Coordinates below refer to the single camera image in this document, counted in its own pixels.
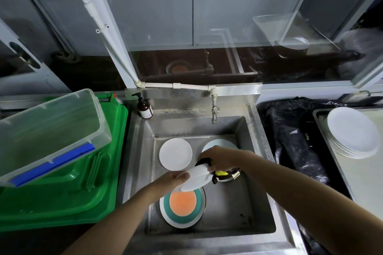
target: stack of white plates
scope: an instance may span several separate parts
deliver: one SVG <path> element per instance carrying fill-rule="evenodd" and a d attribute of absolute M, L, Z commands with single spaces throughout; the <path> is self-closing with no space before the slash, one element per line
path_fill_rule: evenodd
<path fill-rule="evenodd" d="M 341 155 L 361 159 L 378 151 L 378 129 L 363 113 L 352 108 L 339 107 L 330 111 L 326 121 L 330 145 Z"/>

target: plastic container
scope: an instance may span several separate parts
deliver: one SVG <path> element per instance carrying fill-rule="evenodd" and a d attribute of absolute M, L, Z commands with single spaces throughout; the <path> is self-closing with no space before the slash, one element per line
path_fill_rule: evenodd
<path fill-rule="evenodd" d="M 0 186 L 22 186 L 110 143 L 94 93 L 83 89 L 0 120 Z"/>
<path fill-rule="evenodd" d="M 127 109 L 98 95 L 112 141 L 20 188 L 0 188 L 0 232 L 95 223 L 115 208 Z"/>

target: stainless steel sink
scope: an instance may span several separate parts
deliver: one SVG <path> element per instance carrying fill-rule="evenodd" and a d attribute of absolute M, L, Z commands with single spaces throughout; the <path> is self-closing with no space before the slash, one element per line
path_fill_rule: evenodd
<path fill-rule="evenodd" d="M 217 138 L 273 161 L 255 104 L 221 107 L 216 124 L 211 123 L 209 107 L 155 109 L 151 120 L 133 113 L 119 203 L 167 171 L 158 156 L 162 144 L 172 137 L 185 139 L 193 149 L 187 168 L 195 165 L 205 144 Z M 197 224 L 183 230 L 174 228 L 163 219 L 158 202 L 152 204 L 126 253 L 306 254 L 295 220 L 246 174 L 229 182 L 209 183 L 204 190 L 206 209 Z"/>

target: forearm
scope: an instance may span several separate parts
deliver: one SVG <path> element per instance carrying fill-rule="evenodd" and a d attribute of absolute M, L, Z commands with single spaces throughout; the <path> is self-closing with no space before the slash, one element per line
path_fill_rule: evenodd
<path fill-rule="evenodd" d="M 372 238 L 376 241 L 368 246 L 381 250 L 376 242 L 379 242 L 378 236 L 383 235 L 382 222 L 342 194 L 252 152 L 244 152 L 236 160 L 238 167 L 259 182 L 280 206 L 332 253 L 348 252 L 344 249 L 346 246 L 353 249 L 349 254 L 358 252 L 354 247 L 363 245 L 361 240 Z"/>
<path fill-rule="evenodd" d="M 138 191 L 121 207 L 89 229 L 63 255 L 121 255 L 153 201 L 151 192 L 146 188 Z"/>

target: soap bottle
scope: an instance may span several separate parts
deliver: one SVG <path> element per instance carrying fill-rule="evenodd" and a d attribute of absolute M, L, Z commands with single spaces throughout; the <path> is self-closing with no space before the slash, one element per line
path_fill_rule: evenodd
<path fill-rule="evenodd" d="M 150 103 L 148 100 L 144 100 L 144 98 L 141 96 L 141 93 L 135 93 L 132 96 L 138 97 L 138 104 L 137 109 L 140 112 L 140 115 L 144 119 L 150 119 L 153 117 L 153 110 L 150 106 Z"/>

